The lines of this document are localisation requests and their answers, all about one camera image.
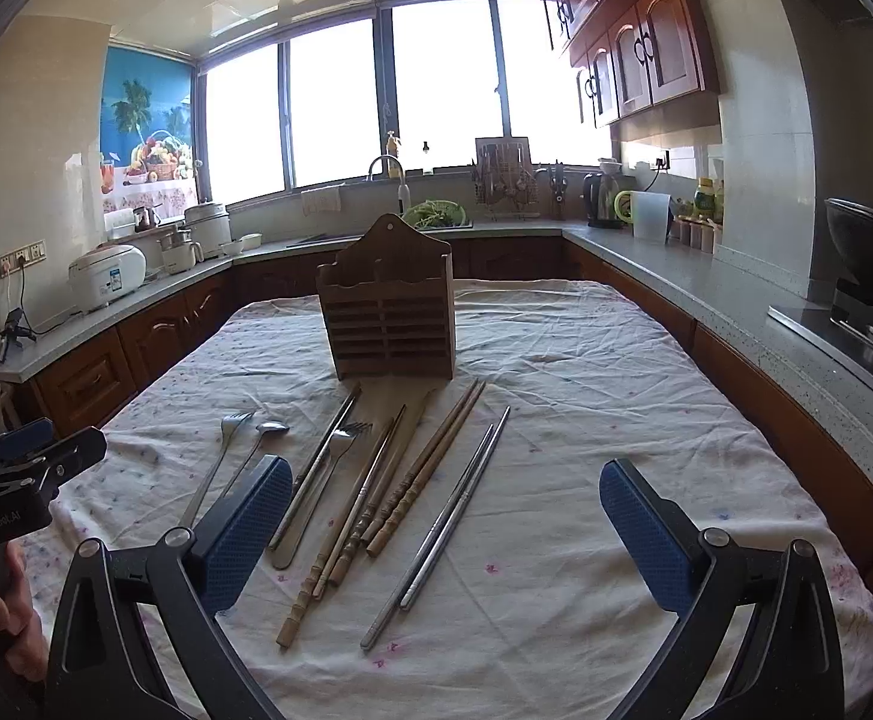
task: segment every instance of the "kitchen counter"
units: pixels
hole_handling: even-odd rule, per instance
[[[439,233],[438,237],[563,237],[636,278],[687,312],[747,357],[810,413],[873,483],[873,391],[838,362],[770,319],[770,305],[809,306],[758,276],[684,245],[635,240],[628,232],[601,230],[578,221],[500,221]],[[201,279],[245,263],[338,250],[324,241],[272,242],[232,259],[203,263],[192,271],[146,284],[92,314],[70,319],[36,343],[11,349],[0,379],[23,382],[95,334]]]

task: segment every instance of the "upper cabinet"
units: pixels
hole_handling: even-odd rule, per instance
[[[653,102],[698,91],[698,63],[683,0],[640,0],[637,11]]]
[[[583,68],[597,127],[673,98],[716,91],[698,0],[544,0],[553,48]]]

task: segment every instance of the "white bowl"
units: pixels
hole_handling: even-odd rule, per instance
[[[227,257],[233,257],[243,251],[243,241],[231,241],[228,244],[223,244],[220,248]]]

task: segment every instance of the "electric socket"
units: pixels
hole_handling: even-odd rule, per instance
[[[46,260],[46,241],[36,241],[14,251],[8,251],[0,255],[0,278],[6,278],[9,274],[15,274],[20,269],[19,261],[23,260],[23,267],[29,268]]]

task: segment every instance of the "rice cooker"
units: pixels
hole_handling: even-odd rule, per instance
[[[70,264],[70,288],[80,311],[95,311],[142,285],[146,258],[137,247],[98,248]]]
[[[203,248],[207,260],[223,253],[222,245],[233,240],[230,233],[230,215],[220,202],[205,202],[183,211],[187,227],[193,231],[193,240]]]

